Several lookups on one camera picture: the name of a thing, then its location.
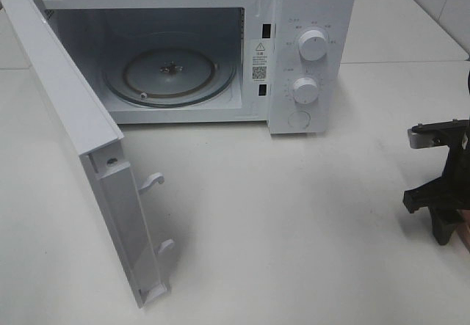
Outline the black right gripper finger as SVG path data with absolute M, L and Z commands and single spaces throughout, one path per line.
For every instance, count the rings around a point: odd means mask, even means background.
M 439 245 L 446 245 L 457 227 L 463 224 L 463 217 L 458 211 L 432 209 L 431 222 L 435 240 Z

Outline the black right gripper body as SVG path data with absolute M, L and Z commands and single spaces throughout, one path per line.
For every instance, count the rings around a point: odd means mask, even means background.
M 469 209 L 469 147 L 451 147 L 441 176 L 405 191 L 403 203 L 410 213 L 428 208 L 434 217 L 460 217 Z

